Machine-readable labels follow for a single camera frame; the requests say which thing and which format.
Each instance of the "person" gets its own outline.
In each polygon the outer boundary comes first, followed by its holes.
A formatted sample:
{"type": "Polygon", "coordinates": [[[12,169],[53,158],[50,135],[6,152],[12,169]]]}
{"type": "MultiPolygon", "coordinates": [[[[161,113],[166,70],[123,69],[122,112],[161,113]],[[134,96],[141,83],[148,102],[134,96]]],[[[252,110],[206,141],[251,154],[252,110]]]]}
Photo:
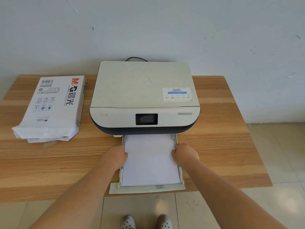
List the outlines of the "person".
{"type": "MultiPolygon", "coordinates": [[[[30,228],[89,228],[114,172],[124,165],[127,157],[123,145],[109,148],[100,162],[64,192],[30,228]]],[[[203,164],[189,145],[177,144],[172,157],[188,173],[221,229],[286,228],[244,192],[203,164]]],[[[170,219],[160,215],[156,228],[165,227],[172,228],[170,219]]],[[[121,228],[135,228],[131,216],[123,219],[121,228]]]]}

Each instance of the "wooden tabletop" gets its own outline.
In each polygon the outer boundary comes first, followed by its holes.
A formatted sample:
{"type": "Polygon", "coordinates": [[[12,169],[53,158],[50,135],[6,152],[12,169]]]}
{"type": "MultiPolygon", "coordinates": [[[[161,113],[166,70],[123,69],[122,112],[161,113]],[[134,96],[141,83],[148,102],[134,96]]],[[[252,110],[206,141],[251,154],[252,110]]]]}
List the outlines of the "wooden tabletop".
{"type": "MultiPolygon", "coordinates": [[[[89,116],[96,76],[88,85],[79,132],[70,141],[28,143],[14,136],[26,112],[40,75],[20,75],[0,105],[0,202],[58,198],[83,177],[112,145],[121,144],[99,130],[89,116]]],[[[200,117],[178,143],[188,143],[200,160],[237,187],[272,186],[262,160],[223,76],[193,76],[200,103],[200,117]]],[[[196,187],[183,172],[185,191],[196,187]]],[[[111,182],[118,182],[118,171],[111,182]]]]}

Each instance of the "sheet of paper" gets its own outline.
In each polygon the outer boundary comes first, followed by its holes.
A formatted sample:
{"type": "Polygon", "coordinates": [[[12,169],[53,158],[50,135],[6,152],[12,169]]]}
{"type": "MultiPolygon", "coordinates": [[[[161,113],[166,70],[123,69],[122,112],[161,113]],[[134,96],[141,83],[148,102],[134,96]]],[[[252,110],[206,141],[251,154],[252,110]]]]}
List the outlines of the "sheet of paper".
{"type": "Polygon", "coordinates": [[[171,151],[175,149],[170,134],[128,135],[123,169],[123,186],[179,183],[179,170],[171,151]]]}

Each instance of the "power cord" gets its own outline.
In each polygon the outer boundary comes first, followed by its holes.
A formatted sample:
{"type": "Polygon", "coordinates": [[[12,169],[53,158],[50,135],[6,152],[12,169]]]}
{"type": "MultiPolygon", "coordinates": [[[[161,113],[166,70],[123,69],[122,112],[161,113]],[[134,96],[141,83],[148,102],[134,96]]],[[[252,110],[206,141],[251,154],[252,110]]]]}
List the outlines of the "power cord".
{"type": "Polygon", "coordinates": [[[128,58],[125,62],[127,62],[127,61],[130,60],[130,59],[141,59],[141,60],[144,60],[144,61],[148,62],[147,60],[145,60],[145,59],[143,59],[143,58],[139,58],[139,57],[130,57],[130,58],[128,58]]]}

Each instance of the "white wall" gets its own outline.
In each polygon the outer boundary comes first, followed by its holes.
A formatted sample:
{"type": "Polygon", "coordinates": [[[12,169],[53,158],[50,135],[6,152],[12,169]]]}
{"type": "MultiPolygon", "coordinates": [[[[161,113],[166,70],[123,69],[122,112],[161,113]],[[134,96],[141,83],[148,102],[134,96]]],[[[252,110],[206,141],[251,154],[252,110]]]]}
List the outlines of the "white wall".
{"type": "Polygon", "coordinates": [[[0,97],[16,74],[96,74],[103,60],[139,56],[224,75],[246,122],[304,122],[304,10],[305,0],[0,0],[0,97]]]}

